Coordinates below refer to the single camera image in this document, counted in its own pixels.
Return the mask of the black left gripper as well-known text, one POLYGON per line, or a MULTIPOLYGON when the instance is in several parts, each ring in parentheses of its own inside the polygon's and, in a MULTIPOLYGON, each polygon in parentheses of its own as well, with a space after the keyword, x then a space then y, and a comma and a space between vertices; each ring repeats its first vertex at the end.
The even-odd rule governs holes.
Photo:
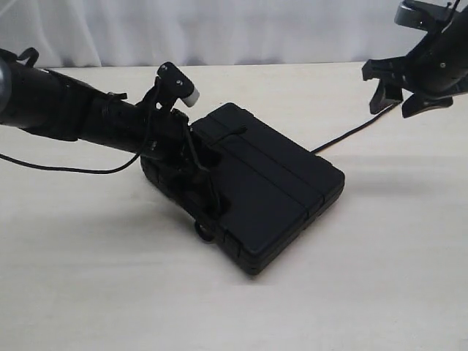
POLYGON ((219 193, 199 151, 186 114, 163 87, 150 88, 137 103, 141 124, 137 151, 144 172, 156 172, 158 189, 186 212, 219 217, 219 193))

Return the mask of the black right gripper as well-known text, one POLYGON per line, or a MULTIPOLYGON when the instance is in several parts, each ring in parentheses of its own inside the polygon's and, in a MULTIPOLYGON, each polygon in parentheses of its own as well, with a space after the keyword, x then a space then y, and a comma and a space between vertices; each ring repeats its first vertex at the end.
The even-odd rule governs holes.
POLYGON ((405 56, 369 59, 362 76, 379 79, 369 103, 371 114, 402 103, 403 88, 414 93, 401 107, 404 118, 451 107, 452 96, 467 93, 467 22, 453 22, 442 32, 425 36, 405 56))

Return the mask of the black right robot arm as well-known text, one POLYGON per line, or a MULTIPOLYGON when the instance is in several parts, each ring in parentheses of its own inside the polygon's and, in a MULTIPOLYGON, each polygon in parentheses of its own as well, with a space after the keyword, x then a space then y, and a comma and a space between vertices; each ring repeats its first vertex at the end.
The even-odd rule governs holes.
POLYGON ((394 23, 426 34, 403 56, 363 65, 363 80, 379 81, 370 114, 401 105, 402 116, 409 118, 451 107, 454 97, 467 93, 467 8, 458 11, 458 5, 400 2, 394 23))

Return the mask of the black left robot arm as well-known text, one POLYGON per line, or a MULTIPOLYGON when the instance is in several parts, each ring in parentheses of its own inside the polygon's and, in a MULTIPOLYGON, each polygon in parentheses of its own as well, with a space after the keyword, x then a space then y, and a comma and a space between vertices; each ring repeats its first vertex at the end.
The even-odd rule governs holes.
POLYGON ((194 83, 173 63, 131 104, 125 93, 103 92, 51 69, 39 69, 38 51, 1 51, 1 124, 65 142, 84 140, 127 151, 148 178, 161 181, 179 201, 212 216, 222 201, 211 177, 215 153, 194 134, 177 101, 193 106, 194 83))

